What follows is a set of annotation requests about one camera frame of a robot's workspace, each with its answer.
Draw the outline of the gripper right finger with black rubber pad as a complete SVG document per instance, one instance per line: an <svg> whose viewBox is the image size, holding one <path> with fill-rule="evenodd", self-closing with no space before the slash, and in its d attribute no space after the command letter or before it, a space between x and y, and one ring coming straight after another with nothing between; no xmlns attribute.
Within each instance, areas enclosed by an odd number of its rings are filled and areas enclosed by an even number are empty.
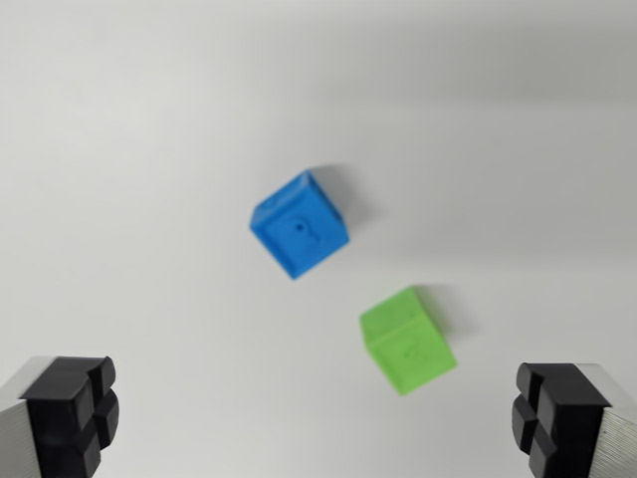
<svg viewBox="0 0 637 478"><path fill-rule="evenodd" d="M538 478L636 475L636 399L595 363L518 368L512 431Z"/></svg>

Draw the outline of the gripper left finger with black rubber pad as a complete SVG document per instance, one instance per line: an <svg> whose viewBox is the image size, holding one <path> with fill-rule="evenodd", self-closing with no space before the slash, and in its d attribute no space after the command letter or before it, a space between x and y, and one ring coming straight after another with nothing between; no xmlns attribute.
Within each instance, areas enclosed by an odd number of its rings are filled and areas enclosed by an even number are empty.
<svg viewBox="0 0 637 478"><path fill-rule="evenodd" d="M111 358L32 357L1 385L1 475L92 477L115 437Z"/></svg>

